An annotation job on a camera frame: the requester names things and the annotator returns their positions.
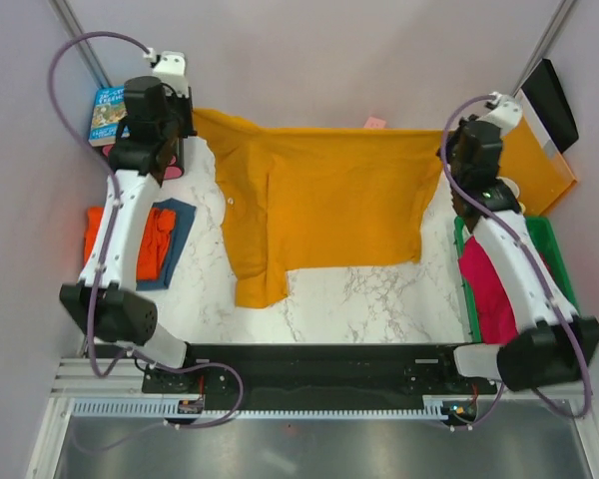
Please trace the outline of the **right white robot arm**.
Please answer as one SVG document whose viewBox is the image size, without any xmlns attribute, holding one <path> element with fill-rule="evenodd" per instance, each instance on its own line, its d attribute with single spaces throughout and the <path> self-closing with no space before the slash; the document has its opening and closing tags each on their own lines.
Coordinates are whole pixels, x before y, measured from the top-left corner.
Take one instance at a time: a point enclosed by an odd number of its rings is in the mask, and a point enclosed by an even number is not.
<svg viewBox="0 0 599 479">
<path fill-rule="evenodd" d="M 491 262 L 515 319 L 505 345 L 460 346 L 437 367 L 437 380 L 456 393 L 473 377 L 499 380 L 512 391 L 580 381 L 591 389 L 589 364 L 599 345 L 599 322 L 582 317 L 556 285 L 531 240 L 515 196 L 498 178 L 500 127 L 461 120 L 442 139 L 439 155 L 461 215 Z"/>
</svg>

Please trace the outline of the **mustard yellow t shirt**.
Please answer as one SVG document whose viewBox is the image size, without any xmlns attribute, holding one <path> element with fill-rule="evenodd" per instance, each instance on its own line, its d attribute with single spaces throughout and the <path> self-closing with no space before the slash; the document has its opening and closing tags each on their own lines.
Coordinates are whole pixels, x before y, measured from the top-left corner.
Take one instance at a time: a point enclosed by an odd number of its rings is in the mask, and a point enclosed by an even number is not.
<svg viewBox="0 0 599 479">
<path fill-rule="evenodd" d="M 419 261 L 439 132 L 265 128 L 211 109 L 193 117 L 226 201 L 237 306 L 283 300 L 296 269 Z"/>
</svg>

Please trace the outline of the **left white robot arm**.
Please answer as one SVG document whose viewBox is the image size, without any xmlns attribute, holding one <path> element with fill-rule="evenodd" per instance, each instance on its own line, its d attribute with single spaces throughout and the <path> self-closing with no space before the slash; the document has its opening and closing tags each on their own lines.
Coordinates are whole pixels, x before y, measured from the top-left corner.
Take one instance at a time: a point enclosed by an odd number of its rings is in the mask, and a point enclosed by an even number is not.
<svg viewBox="0 0 599 479">
<path fill-rule="evenodd" d="M 97 340 L 115 344 L 164 368 L 165 381 L 188 392 L 198 366 L 185 359 L 185 342 L 159 325 L 156 305 L 136 292 L 145 226 L 185 125 L 154 76 L 127 81 L 123 99 L 126 115 L 104 159 L 108 186 L 95 243 L 78 281 L 63 284 L 59 298 L 90 354 Z"/>
</svg>

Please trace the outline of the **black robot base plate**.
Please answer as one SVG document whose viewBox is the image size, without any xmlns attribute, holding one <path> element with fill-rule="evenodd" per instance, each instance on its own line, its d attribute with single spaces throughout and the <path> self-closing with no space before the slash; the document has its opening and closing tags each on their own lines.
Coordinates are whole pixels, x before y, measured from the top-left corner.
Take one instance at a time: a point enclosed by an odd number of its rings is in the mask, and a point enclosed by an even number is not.
<svg viewBox="0 0 599 479">
<path fill-rule="evenodd" d="M 452 344 L 194 344 L 188 374 L 145 373 L 145 393 L 201 393 L 213 406 L 253 410 L 415 408 L 426 395 L 493 394 L 483 378 L 465 378 Z"/>
</svg>

